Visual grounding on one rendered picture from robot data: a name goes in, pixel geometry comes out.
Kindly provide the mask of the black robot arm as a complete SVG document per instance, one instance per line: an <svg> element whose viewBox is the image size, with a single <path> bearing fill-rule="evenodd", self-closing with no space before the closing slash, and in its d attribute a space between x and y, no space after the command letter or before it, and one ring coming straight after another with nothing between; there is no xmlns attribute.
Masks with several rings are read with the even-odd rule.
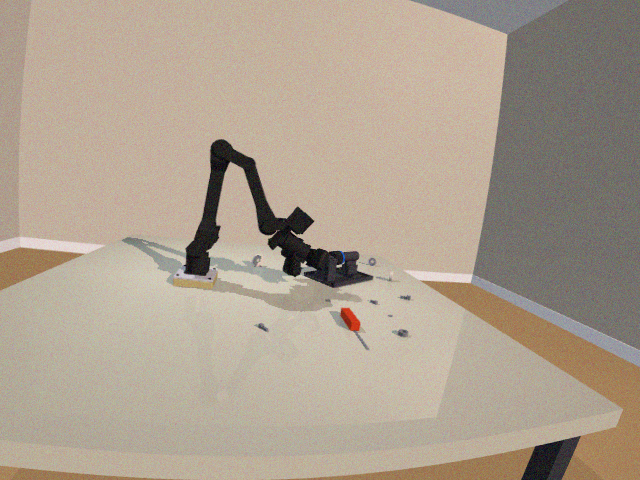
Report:
<svg viewBox="0 0 640 480"><path fill-rule="evenodd" d="M271 250L279 246L286 252L292 251L298 243L298 238L290 231L292 230L297 235L303 234L314 222L298 206L287 219L276 218L267 203L254 159L233 149L232 145L226 140L218 139L211 145L211 173L203 218L198 226L194 240L185 248L186 271L184 274L206 276L209 271L210 258L209 252L206 251L210 250L219 238L218 233L221 226L216 225L216 218L224 175L230 161L244 169L256 205L259 231L264 235L272 235L279 230L268 239L267 244ZM299 276L302 270L301 263L304 264L305 260L286 254L283 272L294 277Z"/></svg>

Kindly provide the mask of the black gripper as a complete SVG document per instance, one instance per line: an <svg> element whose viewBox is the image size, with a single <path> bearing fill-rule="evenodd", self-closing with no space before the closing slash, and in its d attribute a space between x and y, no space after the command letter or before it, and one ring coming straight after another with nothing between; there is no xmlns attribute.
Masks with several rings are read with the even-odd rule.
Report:
<svg viewBox="0 0 640 480"><path fill-rule="evenodd" d="M303 239L298 238L298 243L296 247L290 252L286 252L282 249L281 255L285 258L287 257L286 253L290 254L291 256L297 256L299 258L304 259L307 262L306 263L307 266L313 267L320 271L323 270L330 256L330 253L320 248L312 249L310 245L305 244L303 241L304 241Z"/></svg>

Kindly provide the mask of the red-handled screwdriver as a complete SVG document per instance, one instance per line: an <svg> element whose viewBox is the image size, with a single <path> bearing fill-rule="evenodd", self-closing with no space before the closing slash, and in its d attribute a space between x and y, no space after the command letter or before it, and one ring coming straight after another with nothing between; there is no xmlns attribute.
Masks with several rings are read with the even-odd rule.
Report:
<svg viewBox="0 0 640 480"><path fill-rule="evenodd" d="M357 335L357 337L359 338L359 340L361 340L361 342L365 346L365 348L367 350L369 350L369 347L366 345L364 340L357 333L357 331L359 331L360 322L354 316L354 313L352 312L352 310L350 308L341 308L341 315L340 316L342 317L342 319L344 320L344 322L348 326L349 330L350 331L354 331L355 334Z"/></svg>

